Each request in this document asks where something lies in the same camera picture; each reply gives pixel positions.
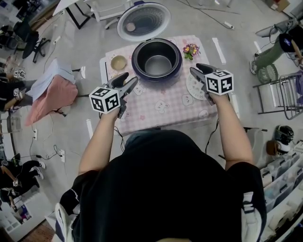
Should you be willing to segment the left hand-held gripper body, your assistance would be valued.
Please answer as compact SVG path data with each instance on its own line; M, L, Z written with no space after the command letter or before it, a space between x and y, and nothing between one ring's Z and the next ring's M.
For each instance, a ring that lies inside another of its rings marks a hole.
M96 87L90 94L89 100L94 111L101 114L108 114L114 110L119 110L120 119L126 110L126 101L124 97L128 95L128 85L118 84L108 81L102 86Z

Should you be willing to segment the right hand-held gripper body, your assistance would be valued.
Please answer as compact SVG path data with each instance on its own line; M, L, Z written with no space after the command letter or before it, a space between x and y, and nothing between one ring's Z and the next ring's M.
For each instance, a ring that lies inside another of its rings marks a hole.
M206 91L216 95L226 95L234 91L234 75L220 70L205 75Z

